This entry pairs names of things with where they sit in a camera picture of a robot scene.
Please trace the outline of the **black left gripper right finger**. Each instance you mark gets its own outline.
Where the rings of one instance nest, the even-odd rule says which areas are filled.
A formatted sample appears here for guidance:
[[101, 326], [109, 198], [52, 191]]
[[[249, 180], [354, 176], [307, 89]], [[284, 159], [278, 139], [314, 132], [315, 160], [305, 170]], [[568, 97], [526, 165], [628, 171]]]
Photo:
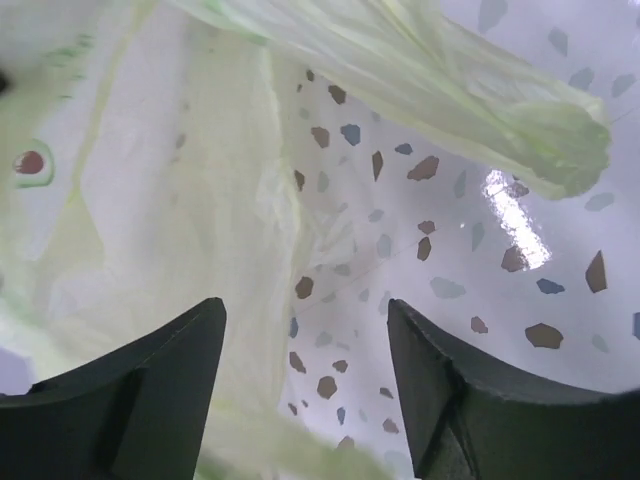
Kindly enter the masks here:
[[403, 300], [388, 335], [418, 479], [636, 479], [639, 392], [549, 380], [437, 327]]

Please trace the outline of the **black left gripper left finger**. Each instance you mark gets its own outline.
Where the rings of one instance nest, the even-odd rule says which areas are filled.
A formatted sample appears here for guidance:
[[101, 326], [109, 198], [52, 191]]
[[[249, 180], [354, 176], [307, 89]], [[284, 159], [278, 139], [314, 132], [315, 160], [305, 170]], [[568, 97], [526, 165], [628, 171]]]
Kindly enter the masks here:
[[89, 363], [1, 398], [4, 479], [191, 479], [226, 310], [209, 298]]

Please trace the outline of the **light green avocado plastic bag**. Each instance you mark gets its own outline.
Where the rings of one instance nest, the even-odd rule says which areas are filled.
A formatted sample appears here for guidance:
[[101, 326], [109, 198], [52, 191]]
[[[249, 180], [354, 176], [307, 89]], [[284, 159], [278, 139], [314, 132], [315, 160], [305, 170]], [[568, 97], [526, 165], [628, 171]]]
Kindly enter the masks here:
[[277, 410], [293, 285], [338, 246], [294, 178], [306, 68], [553, 200], [608, 165], [600, 99], [435, 1], [3, 2], [3, 323], [45, 375], [221, 296], [198, 479], [388, 477]]

